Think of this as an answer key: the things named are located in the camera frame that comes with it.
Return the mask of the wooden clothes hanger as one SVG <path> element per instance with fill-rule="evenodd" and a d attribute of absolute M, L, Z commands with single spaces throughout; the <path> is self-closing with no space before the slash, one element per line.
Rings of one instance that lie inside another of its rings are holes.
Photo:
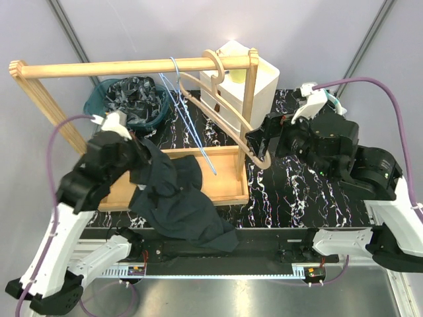
<path fill-rule="evenodd" d="M 250 49 L 247 55 L 233 56 L 233 57 L 219 57 L 213 50 L 204 50 L 202 57 L 200 58 L 199 70 L 206 70 L 209 63 L 213 66 L 211 70 L 216 70 L 217 75 L 211 76 L 211 87 L 207 87 L 206 84 L 202 83 L 201 80 L 194 76 L 181 71 L 180 78 L 186 79 L 196 83 L 199 87 L 203 88 L 216 103 L 227 109 L 230 113 L 235 115 L 241 124 L 241 134 L 236 135 L 235 132 L 231 131 L 230 127 L 221 119 L 220 116 L 213 110 L 210 110 L 203 102 L 194 98 L 181 84 L 182 94 L 189 99 L 194 105 L 199 107 L 203 113 L 212 119 L 212 121 L 221 128 L 232 140 L 239 146 L 239 165 L 242 165 L 245 161 L 245 157 L 248 156 L 251 161 L 261 169 L 267 169 L 271 165 L 271 156 L 269 152 L 266 152 L 263 158 L 258 158 L 249 149 L 246 140 L 246 133 L 252 131 L 252 126 L 249 123 L 252 103 L 254 100 L 254 88 L 256 82 L 256 76 L 258 71 L 258 51 L 256 49 Z M 217 86 L 221 84 L 225 79 L 225 70 L 232 69 L 246 69 L 247 79 L 245 82 L 245 93 L 243 100 L 243 112 L 239 113 L 226 99 L 218 95 Z"/>

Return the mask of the dark navy shorts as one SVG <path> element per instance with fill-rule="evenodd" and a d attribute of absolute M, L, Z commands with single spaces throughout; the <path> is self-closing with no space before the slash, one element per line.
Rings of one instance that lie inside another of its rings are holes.
<path fill-rule="evenodd" d="M 232 252 L 239 244 L 233 225 L 222 219 L 202 189 L 202 171 L 195 156 L 171 159 L 143 139 L 149 164 L 131 171 L 137 185 L 129 208 L 158 233 L 194 246 Z"/>

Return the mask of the patterned dark shorts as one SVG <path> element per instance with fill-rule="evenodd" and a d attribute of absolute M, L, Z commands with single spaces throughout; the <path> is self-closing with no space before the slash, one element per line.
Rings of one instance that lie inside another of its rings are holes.
<path fill-rule="evenodd" d="M 126 125 L 133 129 L 157 125 L 166 109 L 151 77 L 126 77 L 106 89 L 103 98 L 107 113 L 117 110 L 127 115 Z"/>

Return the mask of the blue wire hanger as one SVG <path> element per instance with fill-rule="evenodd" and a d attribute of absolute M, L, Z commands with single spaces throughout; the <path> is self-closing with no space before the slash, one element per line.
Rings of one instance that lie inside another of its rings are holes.
<path fill-rule="evenodd" d="M 176 86 L 173 85 L 173 83 L 166 77 L 164 73 L 159 73 L 159 77 L 165 87 L 165 90 L 169 93 L 173 106 L 178 112 L 179 117 L 182 119 L 182 122 L 184 123 L 185 128 L 187 129 L 188 133 L 193 139 L 196 147 L 200 150 L 201 155 L 206 160 L 206 163 L 208 164 L 213 175 L 216 176 L 217 170 L 215 169 L 215 166 L 213 165 L 209 156 L 206 154 L 206 151 L 204 150 L 204 146 L 202 145 L 202 142 L 200 141 L 200 137 L 198 135 L 198 132 L 196 131 L 194 122 L 192 121 L 190 112 L 188 111 L 188 107 L 182 98 L 182 91 L 181 91 L 181 84 L 180 84 L 180 71 L 179 71 L 178 65 L 176 63 L 175 58 L 170 57 L 170 60 L 172 61 L 174 65 L 174 71 L 176 72 Z"/>

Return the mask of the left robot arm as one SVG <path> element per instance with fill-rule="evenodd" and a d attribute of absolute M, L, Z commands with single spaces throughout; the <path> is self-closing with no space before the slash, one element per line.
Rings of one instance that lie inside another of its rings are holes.
<path fill-rule="evenodd" d="M 136 262 L 143 253 L 143 238 L 122 227 L 103 245 L 81 260 L 71 257 L 87 223 L 111 186 L 127 171 L 151 162 L 146 146 L 116 132 L 97 133 L 86 153 L 58 188 L 48 229 L 27 272 L 7 283 L 6 292 L 22 304 L 28 301 L 36 316 L 63 316 L 79 302 L 83 291 L 115 263 Z"/>

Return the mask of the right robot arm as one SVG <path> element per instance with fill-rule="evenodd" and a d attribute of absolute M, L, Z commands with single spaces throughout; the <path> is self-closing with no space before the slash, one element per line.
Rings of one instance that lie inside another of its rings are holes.
<path fill-rule="evenodd" d="M 394 156 L 359 145 L 359 125 L 334 112 L 313 119 L 270 113 L 246 133 L 253 158 L 266 160 L 268 144 L 278 139 L 275 156 L 295 155 L 303 164 L 339 183 L 349 198 L 365 203 L 380 225 L 361 230 L 311 228 L 300 245 L 308 262 L 344 254 L 371 258 L 403 273 L 422 272 L 422 221 L 408 196 L 407 182 Z"/>

